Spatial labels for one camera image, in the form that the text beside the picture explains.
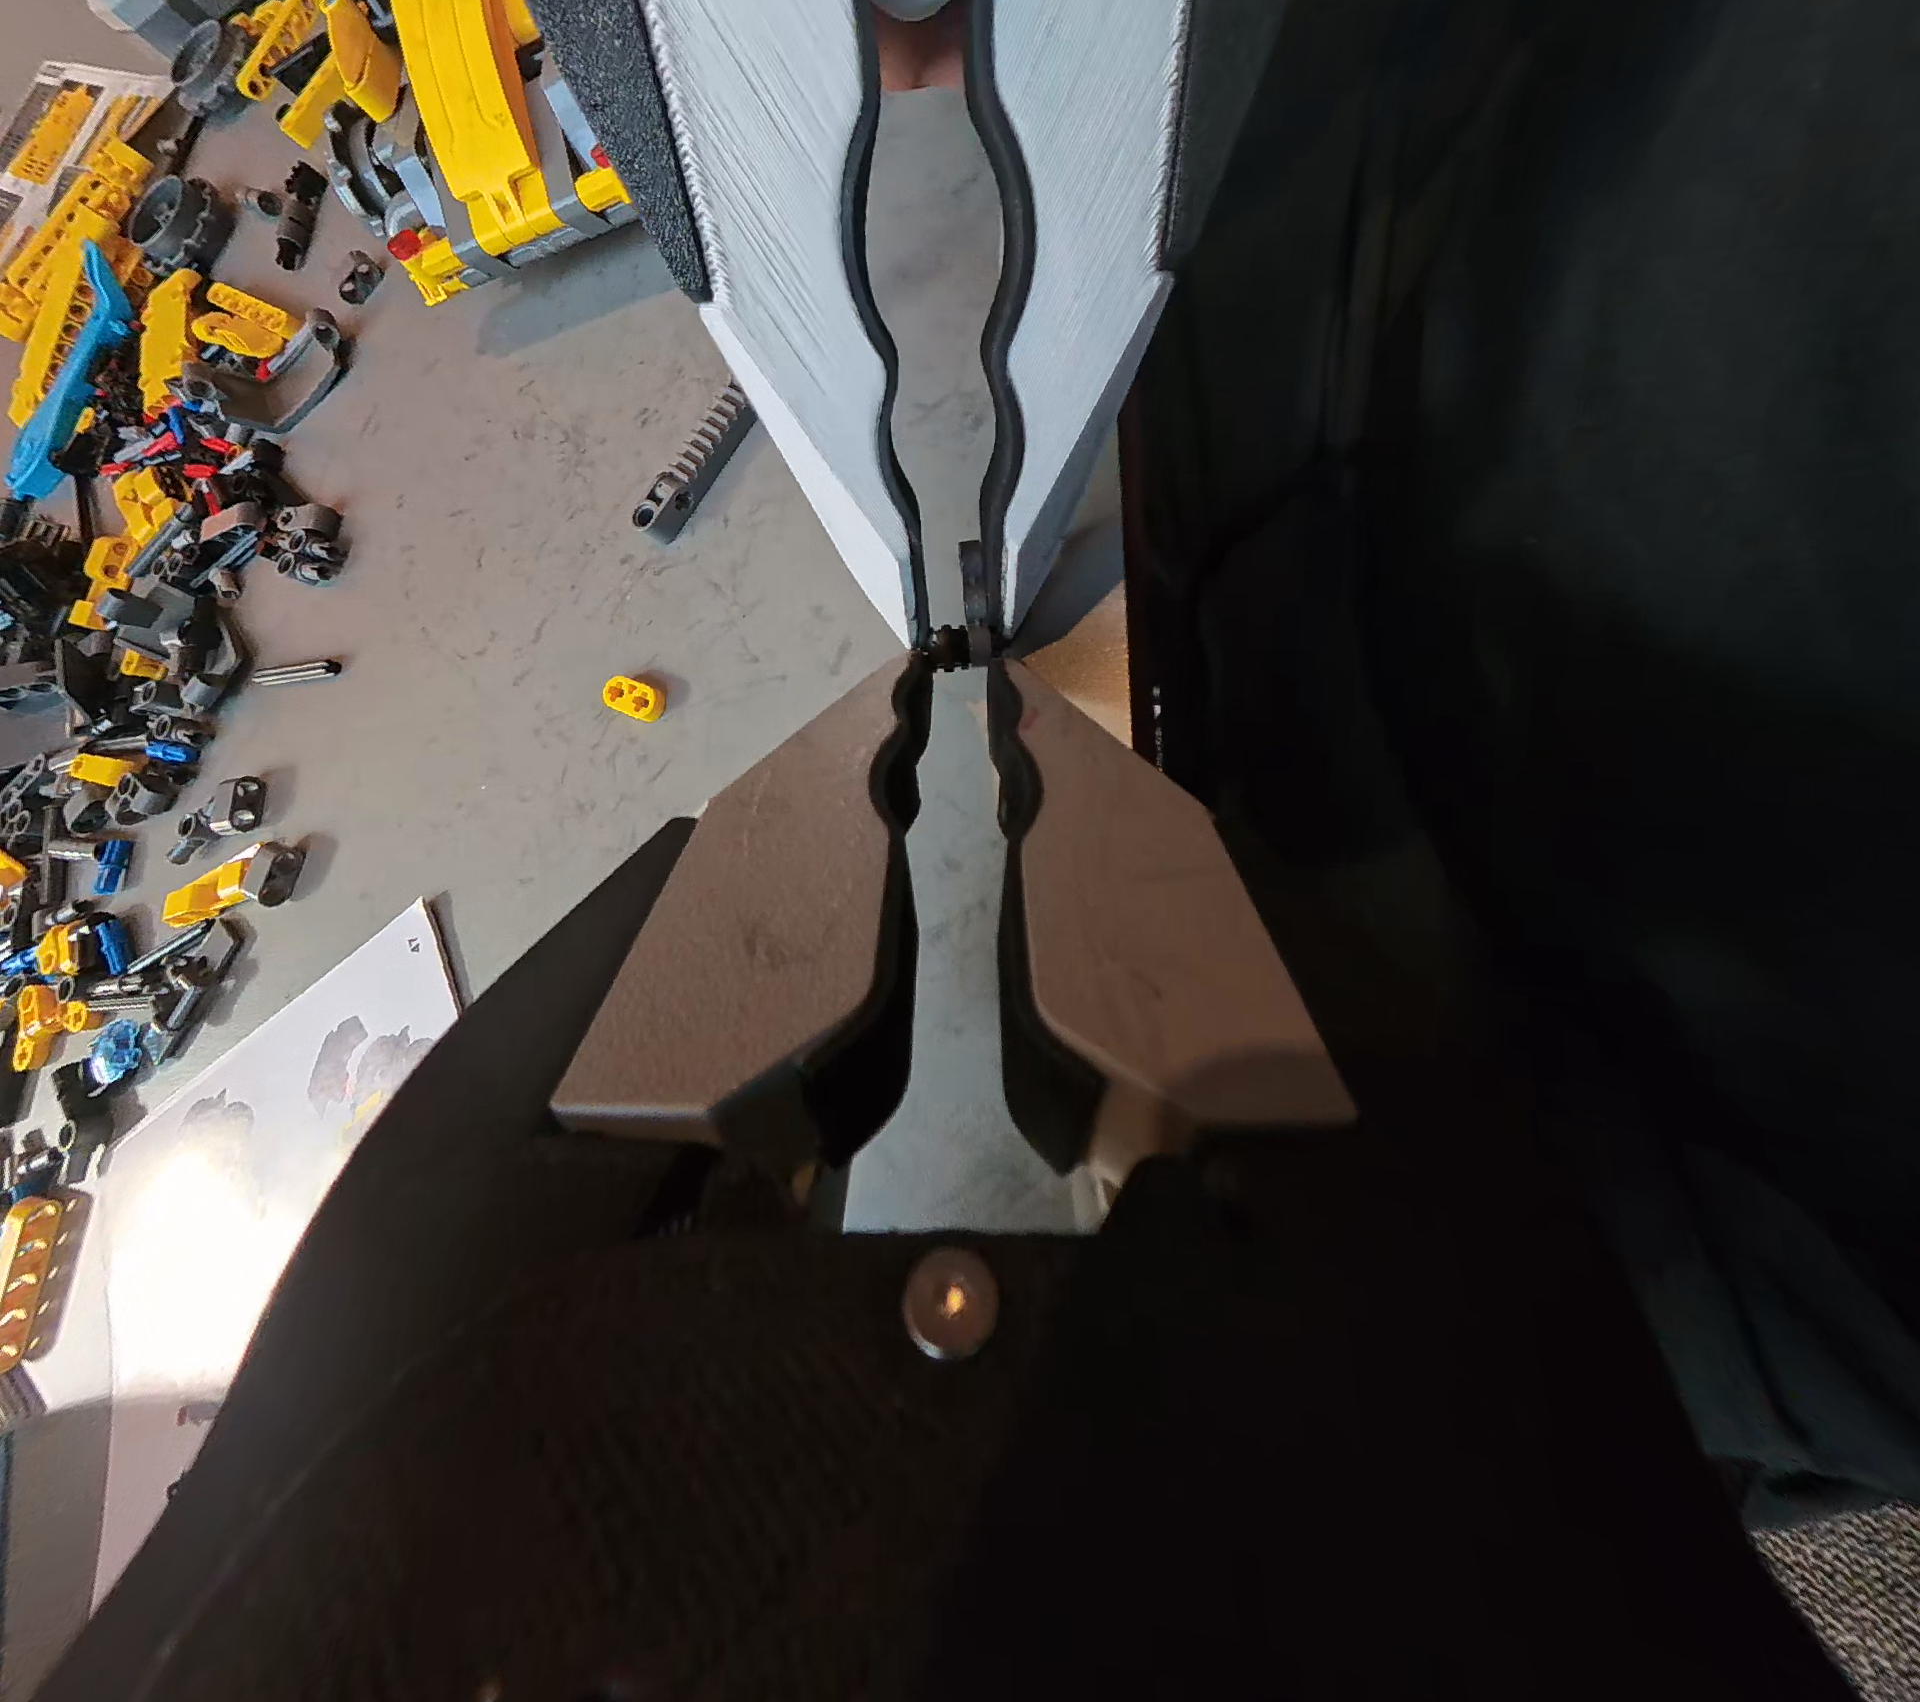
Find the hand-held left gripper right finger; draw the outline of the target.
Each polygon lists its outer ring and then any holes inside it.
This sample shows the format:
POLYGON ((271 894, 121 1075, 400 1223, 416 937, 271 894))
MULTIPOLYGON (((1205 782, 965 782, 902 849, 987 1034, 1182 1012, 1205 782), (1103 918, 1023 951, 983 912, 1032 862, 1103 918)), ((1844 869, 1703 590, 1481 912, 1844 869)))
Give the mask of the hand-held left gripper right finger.
POLYGON ((983 708, 1002 1095, 1071 1218, 1103 1223, 1147 1162, 1353 1134, 1211 813, 1020 660, 990 667, 983 708))

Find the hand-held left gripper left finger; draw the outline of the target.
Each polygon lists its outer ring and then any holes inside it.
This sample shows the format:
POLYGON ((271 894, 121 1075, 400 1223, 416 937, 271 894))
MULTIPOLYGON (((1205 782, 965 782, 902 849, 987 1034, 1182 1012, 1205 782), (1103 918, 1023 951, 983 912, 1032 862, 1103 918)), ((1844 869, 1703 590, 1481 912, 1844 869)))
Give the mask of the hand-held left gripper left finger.
POLYGON ((550 1098, 560 1126, 845 1168, 907 1070, 919 658, 713 797, 550 1098))

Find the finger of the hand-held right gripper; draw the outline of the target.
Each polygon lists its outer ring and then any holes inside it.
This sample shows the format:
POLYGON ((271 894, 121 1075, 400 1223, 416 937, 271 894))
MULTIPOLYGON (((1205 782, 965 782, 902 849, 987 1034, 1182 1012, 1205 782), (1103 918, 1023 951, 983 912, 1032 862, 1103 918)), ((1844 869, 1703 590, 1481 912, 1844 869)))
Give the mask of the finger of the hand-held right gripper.
POLYGON ((837 558, 913 648, 900 356, 865 267, 879 114, 868 0, 638 0, 706 273, 701 322, 837 558))
POLYGON ((967 104, 1002 205, 979 529, 997 635, 1033 608, 1171 289, 1194 0, 971 0, 967 104))

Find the grey gear rack piece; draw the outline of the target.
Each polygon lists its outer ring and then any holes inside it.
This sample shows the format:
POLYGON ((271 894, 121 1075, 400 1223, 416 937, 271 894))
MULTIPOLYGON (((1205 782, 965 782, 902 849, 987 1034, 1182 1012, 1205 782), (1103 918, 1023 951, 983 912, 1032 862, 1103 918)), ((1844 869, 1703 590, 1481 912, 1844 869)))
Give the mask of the grey gear rack piece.
POLYGON ((680 539, 753 429, 755 408, 730 378, 677 456, 641 492, 631 529, 660 544, 680 539))

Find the small black connector assembly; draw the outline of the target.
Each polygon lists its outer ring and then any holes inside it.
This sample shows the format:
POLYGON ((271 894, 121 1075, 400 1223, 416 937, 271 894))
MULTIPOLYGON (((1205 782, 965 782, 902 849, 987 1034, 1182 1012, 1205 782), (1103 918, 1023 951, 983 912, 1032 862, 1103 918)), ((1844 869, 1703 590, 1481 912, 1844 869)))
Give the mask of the small black connector assembly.
POLYGON ((994 593, 987 550, 979 539, 958 544, 962 620, 933 630, 923 648, 928 667, 958 675, 985 669, 996 658, 994 593))

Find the grey desk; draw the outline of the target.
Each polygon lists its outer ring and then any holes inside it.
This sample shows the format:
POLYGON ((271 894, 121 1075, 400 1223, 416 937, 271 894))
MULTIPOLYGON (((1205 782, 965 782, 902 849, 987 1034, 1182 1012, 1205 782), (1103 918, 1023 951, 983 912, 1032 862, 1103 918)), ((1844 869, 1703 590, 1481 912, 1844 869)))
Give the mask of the grey desk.
MULTIPOLYGON (((777 449, 751 440, 669 549, 630 527, 644 482, 725 378, 693 307, 633 231, 438 312, 393 283, 346 385, 294 438, 344 506, 346 577, 260 579, 262 665, 342 658, 332 684, 247 686, 212 775, 262 775, 303 842, 296 899, 251 920, 232 988, 183 1052, 123 1096, 104 1170, 183 1087, 416 900, 458 995, 525 955, 669 818, 863 681, 889 637, 777 449), (604 706, 612 677, 666 691, 658 723, 604 706)), ((47 1487, 46 1415, 11 1438, 8 1510, 47 1487)), ((34 1699, 89 1612, 62 1573, 77 1522, 8 1541, 4 1699, 34 1699)))

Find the person's right hand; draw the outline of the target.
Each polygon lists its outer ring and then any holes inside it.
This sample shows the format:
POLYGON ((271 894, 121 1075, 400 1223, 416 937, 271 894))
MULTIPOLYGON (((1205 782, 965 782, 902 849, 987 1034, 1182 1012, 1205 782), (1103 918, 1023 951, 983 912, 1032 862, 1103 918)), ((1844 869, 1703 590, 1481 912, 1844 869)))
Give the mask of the person's right hand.
POLYGON ((949 0, 944 8, 916 20, 876 11, 874 35, 882 93, 905 97, 964 88, 967 43, 964 0, 949 0))

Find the yellow toy vehicle model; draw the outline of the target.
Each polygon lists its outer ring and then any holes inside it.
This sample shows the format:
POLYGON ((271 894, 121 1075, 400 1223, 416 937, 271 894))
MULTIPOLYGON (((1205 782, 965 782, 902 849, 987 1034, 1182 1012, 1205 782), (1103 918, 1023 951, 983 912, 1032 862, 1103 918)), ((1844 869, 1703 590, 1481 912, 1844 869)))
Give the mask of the yellow toy vehicle model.
POLYGON ((282 134, 429 309, 638 223, 525 0, 266 0, 241 27, 238 94, 283 88, 282 134))

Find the building instruction booklet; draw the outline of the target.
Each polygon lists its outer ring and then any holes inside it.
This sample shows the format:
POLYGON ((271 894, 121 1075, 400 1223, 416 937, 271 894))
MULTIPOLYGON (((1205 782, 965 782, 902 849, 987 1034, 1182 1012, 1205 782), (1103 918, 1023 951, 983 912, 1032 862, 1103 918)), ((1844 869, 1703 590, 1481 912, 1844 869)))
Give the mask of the building instruction booklet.
POLYGON ((275 1286, 352 1152, 462 1011, 418 899, 110 1149, 59 1331, 28 1360, 50 1465, 8 1538, 76 1522, 59 1570, 89 1612, 132 1564, 226 1404, 275 1286))

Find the yellow grey connector piece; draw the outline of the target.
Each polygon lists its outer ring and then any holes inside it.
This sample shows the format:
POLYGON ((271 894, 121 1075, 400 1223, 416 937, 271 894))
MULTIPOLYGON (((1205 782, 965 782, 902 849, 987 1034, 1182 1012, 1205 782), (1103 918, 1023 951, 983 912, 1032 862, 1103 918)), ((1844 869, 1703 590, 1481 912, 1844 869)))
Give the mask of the yellow grey connector piece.
POLYGON ((292 900, 306 861, 306 845, 256 842, 169 891, 160 904, 160 925, 185 930, 244 907, 280 908, 292 900))

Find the grey oval connector piece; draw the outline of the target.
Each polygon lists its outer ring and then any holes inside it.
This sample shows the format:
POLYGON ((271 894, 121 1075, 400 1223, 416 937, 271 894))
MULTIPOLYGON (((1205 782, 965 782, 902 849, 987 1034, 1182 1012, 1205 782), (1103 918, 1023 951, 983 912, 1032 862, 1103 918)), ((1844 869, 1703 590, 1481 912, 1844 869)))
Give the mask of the grey oval connector piece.
POLYGON ((266 818, 267 797, 269 788, 263 779, 232 777, 219 781, 204 803, 180 816, 166 851, 166 862, 183 869, 208 851, 249 836, 266 818))

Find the parts list leaflet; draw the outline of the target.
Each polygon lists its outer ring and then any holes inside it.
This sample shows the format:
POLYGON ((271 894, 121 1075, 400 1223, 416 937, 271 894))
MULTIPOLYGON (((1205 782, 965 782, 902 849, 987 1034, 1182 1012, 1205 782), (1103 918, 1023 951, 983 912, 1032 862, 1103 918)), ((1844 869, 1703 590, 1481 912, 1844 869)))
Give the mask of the parts list leaflet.
POLYGON ((2 246, 41 223, 110 140, 128 142, 171 97, 164 78, 46 61, 2 130, 2 246))

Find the person's black clothing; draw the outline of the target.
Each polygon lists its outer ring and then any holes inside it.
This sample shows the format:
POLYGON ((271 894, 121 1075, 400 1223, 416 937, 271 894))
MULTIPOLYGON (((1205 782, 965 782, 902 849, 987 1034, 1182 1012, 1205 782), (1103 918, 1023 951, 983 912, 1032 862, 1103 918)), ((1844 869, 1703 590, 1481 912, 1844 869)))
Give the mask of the person's black clothing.
POLYGON ((1496 1051, 1756 1529, 1916 1504, 1916 0, 1266 0, 1164 764, 1496 1051))

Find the blue curved panel piece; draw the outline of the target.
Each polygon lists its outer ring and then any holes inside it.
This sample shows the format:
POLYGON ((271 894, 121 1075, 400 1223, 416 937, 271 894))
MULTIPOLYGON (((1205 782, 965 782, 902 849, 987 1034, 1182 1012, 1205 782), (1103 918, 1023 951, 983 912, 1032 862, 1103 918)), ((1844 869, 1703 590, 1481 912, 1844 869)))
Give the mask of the blue curved panel piece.
POLYGON ((38 397, 18 426, 5 468, 11 501, 38 504, 57 491, 65 479, 59 458, 92 405, 97 362, 132 334, 132 301, 101 243, 82 237, 68 244, 53 262, 19 364, 38 397))

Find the pile of building pieces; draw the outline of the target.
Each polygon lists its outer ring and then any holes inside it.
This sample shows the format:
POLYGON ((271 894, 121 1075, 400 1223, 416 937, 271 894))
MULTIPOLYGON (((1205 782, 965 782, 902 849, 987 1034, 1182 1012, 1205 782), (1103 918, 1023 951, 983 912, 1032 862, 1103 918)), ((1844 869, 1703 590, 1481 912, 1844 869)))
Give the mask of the pile of building pieces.
POLYGON ((326 587, 347 558, 342 517, 289 479, 286 443, 344 380, 352 342, 332 311, 219 277, 234 202, 183 171, 197 126, 169 97, 4 246, 4 720, 57 728, 2 779, 5 1373, 51 1338, 68 1186, 108 1146, 115 1098, 191 1040, 234 964, 214 920, 140 946, 117 899, 142 836, 178 830, 249 675, 244 587, 326 587), (5 484, 38 397, 22 364, 79 238, 108 252, 134 332, 97 362, 64 481, 30 504, 5 484))

